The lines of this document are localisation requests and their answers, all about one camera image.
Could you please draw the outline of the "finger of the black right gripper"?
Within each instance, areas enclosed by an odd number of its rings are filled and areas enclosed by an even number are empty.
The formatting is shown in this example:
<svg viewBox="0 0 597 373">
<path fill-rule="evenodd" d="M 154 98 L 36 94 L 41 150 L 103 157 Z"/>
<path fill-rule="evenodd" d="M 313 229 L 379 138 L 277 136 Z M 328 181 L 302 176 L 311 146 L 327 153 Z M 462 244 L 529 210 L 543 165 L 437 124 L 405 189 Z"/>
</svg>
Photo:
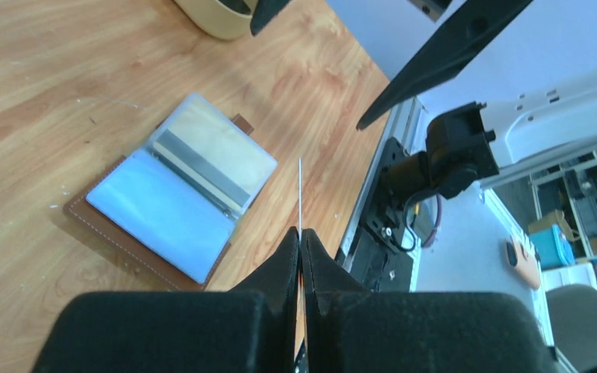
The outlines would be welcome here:
<svg viewBox="0 0 597 373">
<path fill-rule="evenodd" d="M 251 35 L 256 37 L 291 0 L 258 0 L 250 21 Z"/>
<path fill-rule="evenodd" d="M 465 1 L 389 82 L 356 128 L 364 130 L 396 104 L 455 78 L 530 3 Z"/>
</svg>

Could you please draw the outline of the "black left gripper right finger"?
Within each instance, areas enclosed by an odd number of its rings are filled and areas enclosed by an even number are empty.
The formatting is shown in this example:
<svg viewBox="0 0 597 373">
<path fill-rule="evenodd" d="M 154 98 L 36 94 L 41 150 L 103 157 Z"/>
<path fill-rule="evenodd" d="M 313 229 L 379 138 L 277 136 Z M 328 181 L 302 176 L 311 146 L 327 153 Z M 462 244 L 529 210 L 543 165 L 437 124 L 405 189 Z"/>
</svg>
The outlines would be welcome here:
<svg viewBox="0 0 597 373">
<path fill-rule="evenodd" d="M 532 313 L 497 292 L 374 292 L 301 237 L 311 372 L 554 372 Z"/>
</svg>

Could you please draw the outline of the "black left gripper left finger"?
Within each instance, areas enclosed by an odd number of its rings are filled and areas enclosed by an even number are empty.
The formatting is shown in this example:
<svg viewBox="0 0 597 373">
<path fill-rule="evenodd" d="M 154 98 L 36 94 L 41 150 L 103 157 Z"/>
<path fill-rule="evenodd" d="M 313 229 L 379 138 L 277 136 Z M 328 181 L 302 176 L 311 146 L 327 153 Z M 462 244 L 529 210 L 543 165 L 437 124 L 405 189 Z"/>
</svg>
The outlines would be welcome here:
<svg viewBox="0 0 597 373">
<path fill-rule="evenodd" d="M 98 291 L 70 301 L 35 372 L 292 372 L 299 232 L 229 291 Z"/>
</svg>

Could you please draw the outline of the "yellow oval card tray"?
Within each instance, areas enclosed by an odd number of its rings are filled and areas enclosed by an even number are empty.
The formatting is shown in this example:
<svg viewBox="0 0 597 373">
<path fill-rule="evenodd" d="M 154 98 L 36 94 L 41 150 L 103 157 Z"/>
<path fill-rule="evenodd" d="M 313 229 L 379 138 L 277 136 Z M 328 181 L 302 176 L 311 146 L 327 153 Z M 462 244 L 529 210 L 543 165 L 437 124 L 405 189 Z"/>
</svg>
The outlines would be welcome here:
<svg viewBox="0 0 597 373">
<path fill-rule="evenodd" d="M 219 40 L 235 40 L 250 32 L 257 0 L 174 0 L 188 18 L 206 34 Z"/>
</svg>

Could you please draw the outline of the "brown leather card holder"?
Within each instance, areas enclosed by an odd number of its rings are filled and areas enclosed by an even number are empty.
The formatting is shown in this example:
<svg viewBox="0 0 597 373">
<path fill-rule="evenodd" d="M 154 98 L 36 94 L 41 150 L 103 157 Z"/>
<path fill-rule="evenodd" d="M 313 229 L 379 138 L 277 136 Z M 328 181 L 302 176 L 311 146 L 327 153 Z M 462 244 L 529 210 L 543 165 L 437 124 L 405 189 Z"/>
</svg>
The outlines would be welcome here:
<svg viewBox="0 0 597 373">
<path fill-rule="evenodd" d="M 192 93 L 65 213 L 170 289 L 201 291 L 277 167 L 252 132 Z"/>
</svg>

